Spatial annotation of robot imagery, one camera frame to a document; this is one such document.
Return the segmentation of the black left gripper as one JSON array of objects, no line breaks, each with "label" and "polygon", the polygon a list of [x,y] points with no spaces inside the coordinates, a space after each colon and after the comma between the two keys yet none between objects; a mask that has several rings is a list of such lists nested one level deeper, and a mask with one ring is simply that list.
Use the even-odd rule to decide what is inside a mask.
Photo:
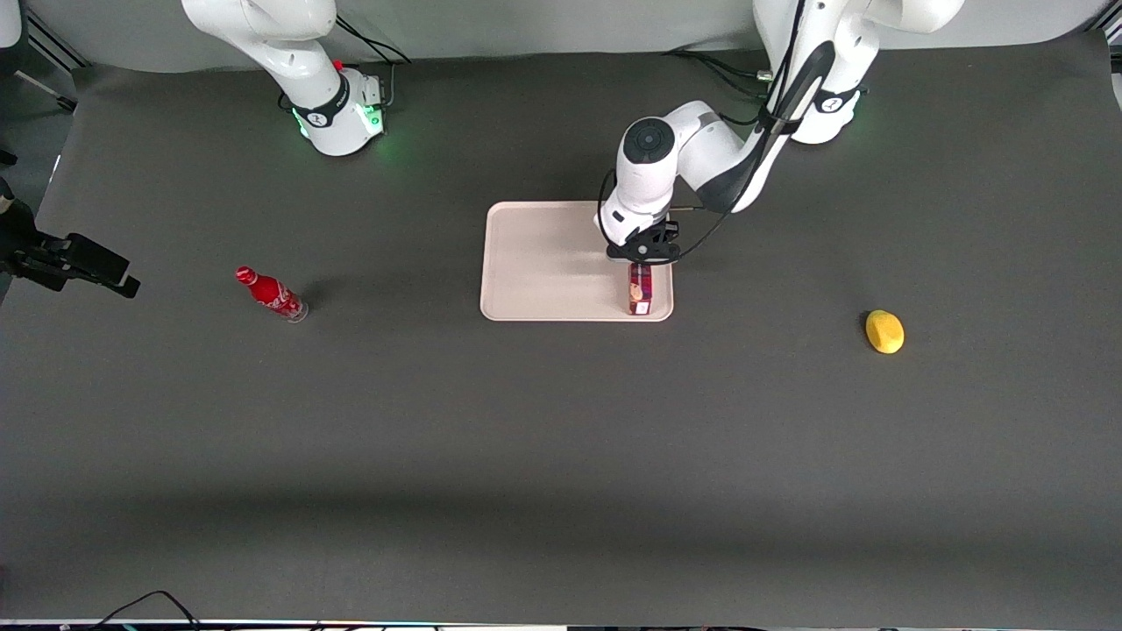
[{"label": "black left gripper", "polygon": [[681,248],[678,247],[677,221],[663,220],[646,230],[635,234],[627,244],[617,246],[607,244],[607,259],[628,262],[628,277],[634,277],[635,264],[649,267],[649,276],[654,277],[657,266],[664,266],[681,259]]}]

